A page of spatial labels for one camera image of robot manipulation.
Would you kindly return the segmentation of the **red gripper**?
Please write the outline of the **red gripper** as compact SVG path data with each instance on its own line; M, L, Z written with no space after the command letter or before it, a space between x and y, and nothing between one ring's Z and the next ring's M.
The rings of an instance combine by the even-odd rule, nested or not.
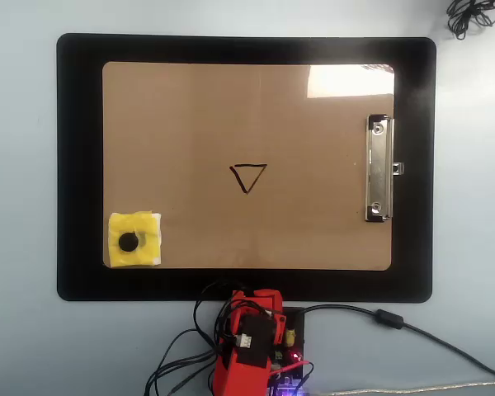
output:
M255 290L253 292L253 301L268 311L270 318L273 320L274 335L273 343L281 344L285 336L286 316L282 313L283 299L280 291L271 289ZM230 318L241 318L244 315L255 314L254 308L249 304L252 301L241 290L234 290L231 300Z

